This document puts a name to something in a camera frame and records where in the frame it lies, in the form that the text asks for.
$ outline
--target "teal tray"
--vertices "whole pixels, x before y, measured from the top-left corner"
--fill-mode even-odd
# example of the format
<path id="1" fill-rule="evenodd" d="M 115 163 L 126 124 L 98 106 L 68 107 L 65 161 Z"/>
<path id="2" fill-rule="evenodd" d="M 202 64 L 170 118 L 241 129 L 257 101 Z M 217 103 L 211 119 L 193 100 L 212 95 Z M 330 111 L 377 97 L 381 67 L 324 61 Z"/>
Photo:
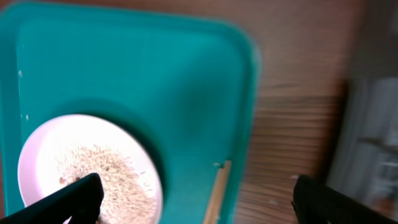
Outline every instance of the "teal tray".
<path id="1" fill-rule="evenodd" d="M 24 207 L 22 145 L 42 123 L 91 114 L 134 135 L 164 190 L 160 223 L 201 223 L 217 166 L 232 160 L 219 223 L 231 223 L 259 57 L 223 22 L 24 3 L 0 16 L 0 146 L 6 215 Z"/>

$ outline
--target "blurred background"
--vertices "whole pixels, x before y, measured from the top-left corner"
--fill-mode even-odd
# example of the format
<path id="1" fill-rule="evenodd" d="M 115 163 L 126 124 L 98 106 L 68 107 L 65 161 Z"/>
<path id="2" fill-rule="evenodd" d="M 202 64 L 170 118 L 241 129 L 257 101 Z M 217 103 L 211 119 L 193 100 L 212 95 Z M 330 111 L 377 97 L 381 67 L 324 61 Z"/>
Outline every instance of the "blurred background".
<path id="1" fill-rule="evenodd" d="M 222 19 L 257 42 L 263 74 L 235 223 L 296 223 L 300 174 L 398 220 L 397 1 L 63 2 Z"/>

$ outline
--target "black object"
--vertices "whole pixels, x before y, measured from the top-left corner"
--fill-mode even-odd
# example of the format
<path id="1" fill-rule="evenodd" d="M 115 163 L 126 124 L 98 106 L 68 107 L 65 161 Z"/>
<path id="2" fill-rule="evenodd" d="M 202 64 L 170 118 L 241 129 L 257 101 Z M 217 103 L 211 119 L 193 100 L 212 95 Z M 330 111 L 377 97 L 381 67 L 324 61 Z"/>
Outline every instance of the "black object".
<path id="1" fill-rule="evenodd" d="M 305 175 L 297 180 L 293 200 L 300 224 L 398 224 Z"/>
<path id="2" fill-rule="evenodd" d="M 95 224 L 103 198 L 101 178 L 92 173 L 0 220 L 0 224 L 62 224 L 70 217 L 69 224 Z"/>

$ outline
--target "wood grain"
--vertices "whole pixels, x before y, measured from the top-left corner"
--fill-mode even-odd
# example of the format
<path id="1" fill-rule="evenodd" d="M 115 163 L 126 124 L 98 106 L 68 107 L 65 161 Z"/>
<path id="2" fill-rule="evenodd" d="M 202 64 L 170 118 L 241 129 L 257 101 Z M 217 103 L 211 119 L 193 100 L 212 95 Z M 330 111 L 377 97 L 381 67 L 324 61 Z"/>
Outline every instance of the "wood grain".
<path id="1" fill-rule="evenodd" d="M 251 34 L 264 72 L 235 222 L 296 222 L 294 178 L 327 159 L 362 0 L 62 1 L 214 17 Z"/>

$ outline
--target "chopstick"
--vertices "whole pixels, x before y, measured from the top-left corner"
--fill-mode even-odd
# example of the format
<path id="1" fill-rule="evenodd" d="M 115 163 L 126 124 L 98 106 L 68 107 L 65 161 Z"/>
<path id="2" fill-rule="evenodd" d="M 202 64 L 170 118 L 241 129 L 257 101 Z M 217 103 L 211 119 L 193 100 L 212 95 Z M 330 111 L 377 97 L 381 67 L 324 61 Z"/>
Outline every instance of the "chopstick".
<path id="1" fill-rule="evenodd" d="M 221 204 L 223 203 L 231 165 L 231 161 L 225 161 L 224 167 L 219 168 L 217 171 L 216 180 L 213 184 L 213 190 L 211 191 L 211 196 L 202 224 L 215 224 L 219 219 Z"/>

